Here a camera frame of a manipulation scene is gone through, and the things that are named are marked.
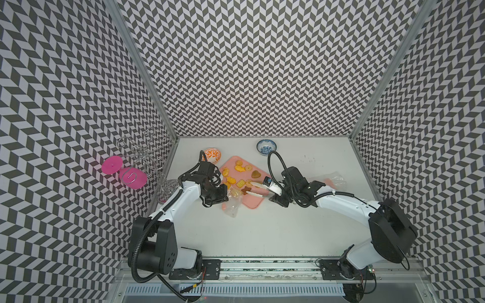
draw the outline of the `pink tray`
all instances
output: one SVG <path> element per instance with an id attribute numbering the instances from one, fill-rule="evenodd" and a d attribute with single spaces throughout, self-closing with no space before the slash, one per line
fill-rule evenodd
<path id="1" fill-rule="evenodd" d="M 241 160 L 242 161 L 242 167 L 246 166 L 246 165 L 251 165 L 253 167 L 252 170 L 250 171 L 247 171 L 247 172 L 238 172 L 236 169 L 234 169 L 234 166 L 236 166 L 236 161 L 237 160 Z M 248 161 L 242 159 L 241 157 L 238 157 L 238 156 L 233 156 L 231 157 L 229 160 L 227 160 L 226 163 L 224 163 L 224 165 L 222 166 L 219 166 L 220 167 L 220 171 L 222 172 L 222 170 L 224 168 L 228 168 L 229 169 L 229 177 L 233 177 L 234 179 L 236 179 L 236 183 L 239 182 L 239 180 L 243 179 L 244 181 L 246 181 L 247 179 L 251 179 L 253 181 L 258 181 L 258 182 L 263 182 L 264 178 L 266 176 L 270 176 L 267 172 L 265 172 L 264 170 L 256 167 L 255 165 L 249 163 Z M 261 173 L 261 176 L 259 178 L 252 178 L 251 177 L 251 174 L 253 173 L 253 171 L 259 171 Z M 227 182 L 227 178 L 224 177 L 224 179 L 222 180 L 222 182 Z M 239 189 L 239 190 L 242 190 L 246 185 L 244 185 L 243 187 L 239 188 L 236 184 L 231 184 L 231 187 L 233 188 L 236 188 L 236 189 Z M 255 192 L 255 193 L 259 193 L 259 194 L 262 194 L 262 195 L 267 195 L 269 193 L 269 191 L 267 190 L 264 190 L 264 189 L 261 189 L 261 188 L 257 188 L 256 186 L 252 186 L 251 187 L 251 192 Z M 257 208 L 261 202 L 263 202 L 264 198 L 260 198 L 260 197 L 256 197 L 256 196 L 253 196 L 253 195 L 250 195 L 250 194 L 245 194 L 242 196 L 242 203 L 247 207 L 247 208 L 250 208 L 250 209 L 255 209 Z"/>

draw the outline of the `black and white chevron pattern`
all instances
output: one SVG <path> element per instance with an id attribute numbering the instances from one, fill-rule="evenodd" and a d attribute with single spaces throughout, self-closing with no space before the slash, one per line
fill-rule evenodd
<path id="1" fill-rule="evenodd" d="M 100 164 L 164 126 L 100 0 L 1 1 L 0 66 L 0 302 L 101 302 L 154 184 Z"/>
<path id="2" fill-rule="evenodd" d="M 357 138 L 450 303 L 485 302 L 484 30 L 482 1 L 439 1 Z"/>
<path id="3" fill-rule="evenodd" d="M 181 136 L 347 135 L 419 0 L 119 0 Z"/>

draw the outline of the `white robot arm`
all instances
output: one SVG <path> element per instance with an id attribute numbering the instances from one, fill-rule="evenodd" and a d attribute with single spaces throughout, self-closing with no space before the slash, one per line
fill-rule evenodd
<path id="1" fill-rule="evenodd" d="M 272 178 L 266 177 L 263 186 L 275 193 L 270 201 L 283 207 L 295 201 L 302 207 L 331 209 L 370 229 L 370 239 L 352 245 L 340 257 L 338 264 L 343 277 L 352 279 L 360 275 L 361 269 L 383 259 L 394 263 L 402 261 L 404 252 L 416 239 L 417 230 L 396 201 L 387 199 L 380 203 L 359 199 L 318 181 L 308 183 L 297 168 L 286 168 L 284 163 L 283 167 L 284 179 L 281 183 L 274 181 L 271 167 L 268 167 Z M 219 177 L 218 182 L 213 181 L 215 177 Z M 199 197 L 206 207 L 227 201 L 227 187 L 224 184 L 219 186 L 219 172 L 215 165 L 207 161 L 199 161 L 178 180 L 180 187 L 162 207 L 148 218 L 140 217 L 133 223 L 128 263 L 137 282 L 148 281 L 138 276 L 137 268 L 162 274 L 168 274 L 173 269 L 184 269 L 187 276 L 193 277 L 201 273 L 201 252 L 177 247 L 173 222 L 183 216 Z M 147 237 L 155 233 L 156 242 L 148 241 Z"/>

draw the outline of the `plastic bag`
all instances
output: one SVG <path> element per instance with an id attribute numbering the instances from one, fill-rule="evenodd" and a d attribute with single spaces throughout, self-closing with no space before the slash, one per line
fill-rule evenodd
<path id="1" fill-rule="evenodd" d="M 229 200 L 222 203 L 222 211 L 229 217 L 235 218 L 239 205 L 243 202 L 243 192 L 231 187 L 227 190 L 227 197 Z"/>
<path id="2" fill-rule="evenodd" d="M 347 181 L 338 172 L 307 179 L 308 182 L 315 180 L 323 182 L 338 191 L 345 191 L 347 189 Z"/>

